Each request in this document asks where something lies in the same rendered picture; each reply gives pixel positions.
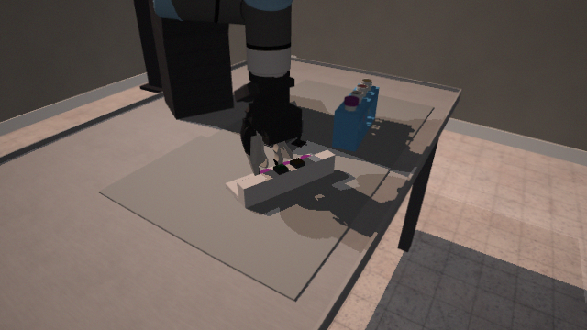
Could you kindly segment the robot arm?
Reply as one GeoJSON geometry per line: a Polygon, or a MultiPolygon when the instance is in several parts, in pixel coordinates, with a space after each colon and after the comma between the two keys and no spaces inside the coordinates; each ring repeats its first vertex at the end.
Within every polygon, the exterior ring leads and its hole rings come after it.
{"type": "MultiPolygon", "coordinates": [[[[278,78],[291,69],[292,1],[153,0],[153,3],[156,14],[163,18],[245,25],[248,71],[260,77],[278,78]]],[[[259,85],[249,82],[235,90],[234,95],[236,102],[252,102],[260,95],[259,85]]]]}

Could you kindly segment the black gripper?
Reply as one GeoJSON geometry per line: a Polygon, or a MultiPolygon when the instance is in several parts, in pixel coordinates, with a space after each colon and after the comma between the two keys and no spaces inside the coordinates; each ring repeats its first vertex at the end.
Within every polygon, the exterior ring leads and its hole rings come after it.
{"type": "Polygon", "coordinates": [[[302,136],[302,109],[290,103],[290,88],[294,87],[290,71],[279,78],[260,77],[249,71],[249,80],[259,85],[260,96],[254,98],[245,110],[246,118],[242,119],[240,136],[256,176],[260,174],[259,166],[269,166],[264,142],[269,146],[271,143],[274,145],[275,166],[282,164],[283,158],[293,158],[286,140],[302,136]]]}

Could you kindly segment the grey flat mat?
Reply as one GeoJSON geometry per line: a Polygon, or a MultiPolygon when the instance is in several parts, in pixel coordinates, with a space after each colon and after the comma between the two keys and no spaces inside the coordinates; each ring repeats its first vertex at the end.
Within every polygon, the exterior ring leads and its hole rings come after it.
{"type": "Polygon", "coordinates": [[[229,267],[295,300],[371,198],[433,106],[378,95],[356,152],[333,148],[334,115],[353,89],[304,80],[290,88],[302,109],[293,159],[329,150],[334,173],[248,208],[226,188],[252,174],[242,119],[199,136],[99,191],[229,267]]]}

